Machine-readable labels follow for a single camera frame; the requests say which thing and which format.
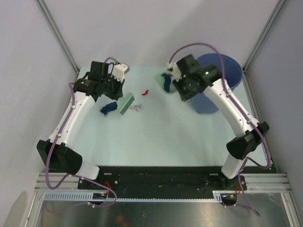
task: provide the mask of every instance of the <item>dark blue cloth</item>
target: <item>dark blue cloth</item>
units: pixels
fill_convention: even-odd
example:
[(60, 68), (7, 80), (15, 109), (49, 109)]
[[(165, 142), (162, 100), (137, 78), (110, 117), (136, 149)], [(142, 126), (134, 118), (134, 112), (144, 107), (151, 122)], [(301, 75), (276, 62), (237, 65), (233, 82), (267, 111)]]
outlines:
[(106, 106), (102, 107), (100, 112), (103, 113), (104, 116), (106, 116), (108, 114), (108, 112), (114, 111), (117, 108), (118, 108), (117, 102), (113, 102), (113, 103), (107, 104)]
[(164, 77), (164, 90), (166, 92), (170, 91), (170, 84), (171, 84), (171, 78), (170, 75), (167, 73), (163, 73), (162, 76)]

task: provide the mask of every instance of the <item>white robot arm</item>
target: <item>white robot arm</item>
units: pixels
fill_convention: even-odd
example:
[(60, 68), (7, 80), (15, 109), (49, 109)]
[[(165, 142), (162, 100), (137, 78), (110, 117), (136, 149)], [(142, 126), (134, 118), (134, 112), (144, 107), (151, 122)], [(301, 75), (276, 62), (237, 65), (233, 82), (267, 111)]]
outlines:
[(124, 75), (129, 71), (129, 66), (123, 63), (115, 64), (110, 74), (108, 68), (109, 64), (107, 63), (92, 62), (90, 72), (87, 72), (84, 78), (78, 79), (74, 84), (75, 103), (73, 104), (71, 99), (62, 119), (49, 139), (38, 142), (38, 152), (46, 165), (47, 156), (56, 141), (49, 163), (51, 170), (92, 180), (97, 178), (99, 167), (84, 161), (82, 156), (72, 149), (81, 125), (97, 99), (101, 95), (106, 95), (114, 100), (123, 96)]
[(249, 121), (257, 126), (263, 136), (269, 130), (268, 124), (266, 122), (259, 123), (245, 110), (225, 80), (226, 88), (229, 91), (226, 94), (223, 89), (222, 75), (214, 65), (201, 68), (194, 57), (188, 55), (176, 63), (168, 64), (168, 69), (175, 79), (173, 84), (183, 101), (191, 99), (198, 93), (204, 93), (218, 107), (231, 125), (236, 138), (227, 143), (229, 155), (221, 172), (228, 180), (233, 179), (242, 167), (246, 157), (260, 144), (260, 137), (236, 108), (230, 97), (233, 97), (249, 116)]

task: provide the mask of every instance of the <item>blue bucket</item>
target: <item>blue bucket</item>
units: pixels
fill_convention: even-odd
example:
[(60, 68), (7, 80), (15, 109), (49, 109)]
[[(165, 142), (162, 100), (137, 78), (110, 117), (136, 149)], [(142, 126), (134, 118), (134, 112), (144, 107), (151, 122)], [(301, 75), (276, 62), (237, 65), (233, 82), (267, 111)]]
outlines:
[[(224, 54), (222, 54), (222, 57), (225, 67), (225, 79), (233, 91), (242, 81), (244, 75), (243, 69), (233, 58)], [(215, 53), (202, 55), (197, 58), (197, 61), (201, 67), (215, 65), (220, 71), (222, 71), (219, 57)], [(217, 106), (203, 93), (194, 96), (191, 104), (198, 114), (212, 114), (219, 110)]]

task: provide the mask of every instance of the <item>red cable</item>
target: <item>red cable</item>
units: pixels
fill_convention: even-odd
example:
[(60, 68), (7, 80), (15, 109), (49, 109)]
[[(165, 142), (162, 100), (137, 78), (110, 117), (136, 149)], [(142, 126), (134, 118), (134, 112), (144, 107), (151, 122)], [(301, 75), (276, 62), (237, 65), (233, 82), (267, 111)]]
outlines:
[(108, 186), (110, 189), (112, 189), (112, 187), (110, 186), (110, 184), (109, 184), (109, 182), (108, 182), (108, 181), (105, 181), (104, 183), (106, 183), (106, 184), (107, 184), (107, 186)]
[(145, 96), (148, 94), (148, 92), (149, 92), (149, 90), (146, 90), (145, 93), (143, 93), (142, 95)]

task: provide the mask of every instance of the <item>white wall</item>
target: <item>white wall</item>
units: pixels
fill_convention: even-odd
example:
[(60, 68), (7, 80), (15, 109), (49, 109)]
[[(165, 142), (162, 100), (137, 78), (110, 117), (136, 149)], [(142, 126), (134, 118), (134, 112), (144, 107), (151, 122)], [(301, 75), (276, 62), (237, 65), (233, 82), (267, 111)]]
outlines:
[(0, 226), (17, 227), (44, 165), (36, 150), (58, 124), (74, 73), (34, 0), (0, 2)]
[[(75, 61), (166, 65), (206, 42), (244, 64), (278, 0), (46, 0)], [(194, 47), (184, 51), (210, 52)]]
[(281, 172), (303, 213), (303, 1), (290, 0), (248, 75)]

